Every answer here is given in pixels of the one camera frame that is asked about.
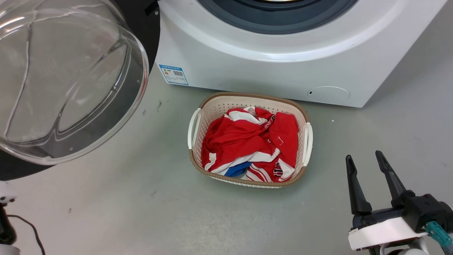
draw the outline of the clothes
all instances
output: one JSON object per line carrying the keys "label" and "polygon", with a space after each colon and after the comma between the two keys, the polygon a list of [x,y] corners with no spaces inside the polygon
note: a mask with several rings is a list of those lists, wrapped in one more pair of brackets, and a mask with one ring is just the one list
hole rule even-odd
{"label": "clothes", "polygon": [[298,142],[294,115],[258,107],[230,109],[211,123],[202,144],[205,170],[253,181],[281,182],[294,172]]}

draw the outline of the laundry basket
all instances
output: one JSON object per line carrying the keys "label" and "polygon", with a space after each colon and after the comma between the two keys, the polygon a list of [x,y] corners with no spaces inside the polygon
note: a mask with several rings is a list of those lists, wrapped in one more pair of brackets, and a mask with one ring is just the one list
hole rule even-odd
{"label": "laundry basket", "polygon": [[[260,182],[249,181],[238,178],[227,177],[206,171],[201,163],[201,150],[204,136],[209,125],[216,119],[222,117],[228,109],[245,108],[256,106],[270,111],[271,113],[289,113],[296,117],[299,125],[299,149],[297,151],[296,168],[288,181],[285,182]],[[192,116],[188,130],[188,147],[192,164],[202,173],[214,179],[229,182],[232,184],[258,187],[258,188],[281,188],[295,183],[304,173],[310,160],[313,146],[313,130],[307,113],[295,102],[246,93],[222,92],[207,98]]]}

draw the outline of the black cable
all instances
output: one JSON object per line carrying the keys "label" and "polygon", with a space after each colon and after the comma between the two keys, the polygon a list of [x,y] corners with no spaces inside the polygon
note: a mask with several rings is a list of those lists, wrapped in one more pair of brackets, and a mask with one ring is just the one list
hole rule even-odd
{"label": "black cable", "polygon": [[42,253],[43,255],[46,255],[46,252],[44,251],[44,246],[43,246],[43,244],[41,243],[41,240],[39,239],[38,230],[36,230],[36,227],[35,227],[33,224],[31,224],[31,222],[27,221],[26,219],[24,219],[24,218],[22,218],[22,217],[20,217],[20,216],[18,216],[18,215],[11,215],[11,214],[8,214],[7,216],[8,216],[8,217],[13,217],[13,218],[18,218],[18,219],[22,220],[23,222],[27,223],[28,225],[30,225],[31,228],[33,229],[34,236],[36,237],[36,242],[38,243],[39,248],[41,249],[41,253]]}

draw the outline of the basket handle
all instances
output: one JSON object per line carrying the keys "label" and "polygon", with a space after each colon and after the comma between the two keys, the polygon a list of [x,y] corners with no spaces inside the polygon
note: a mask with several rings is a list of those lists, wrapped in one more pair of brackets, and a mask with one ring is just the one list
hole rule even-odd
{"label": "basket handle", "polygon": [[195,110],[195,112],[192,115],[192,118],[190,119],[189,123],[189,131],[187,133],[187,146],[189,147],[189,150],[192,150],[192,147],[195,146],[195,138],[197,137],[196,134],[198,133],[198,128],[200,126],[200,116],[201,116],[201,109],[198,108]]}
{"label": "basket handle", "polygon": [[304,155],[302,157],[303,166],[306,167],[310,161],[311,151],[313,148],[313,128],[310,122],[305,124]]}

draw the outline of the gray floor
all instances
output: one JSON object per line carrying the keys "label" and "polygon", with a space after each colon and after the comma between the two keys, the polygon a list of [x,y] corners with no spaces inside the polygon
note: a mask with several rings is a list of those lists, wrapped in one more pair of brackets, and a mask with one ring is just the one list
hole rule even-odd
{"label": "gray floor", "polygon": [[[390,207],[377,149],[407,188],[453,205],[452,10],[447,3],[364,108],[300,102],[314,147],[290,187],[247,188],[198,173],[187,125],[213,91],[168,85],[154,68],[144,100],[117,135],[77,160],[13,181],[20,196],[8,212],[37,226],[50,255],[367,254],[347,241],[347,154],[374,209]],[[22,254],[37,254],[28,226],[12,223]]]}

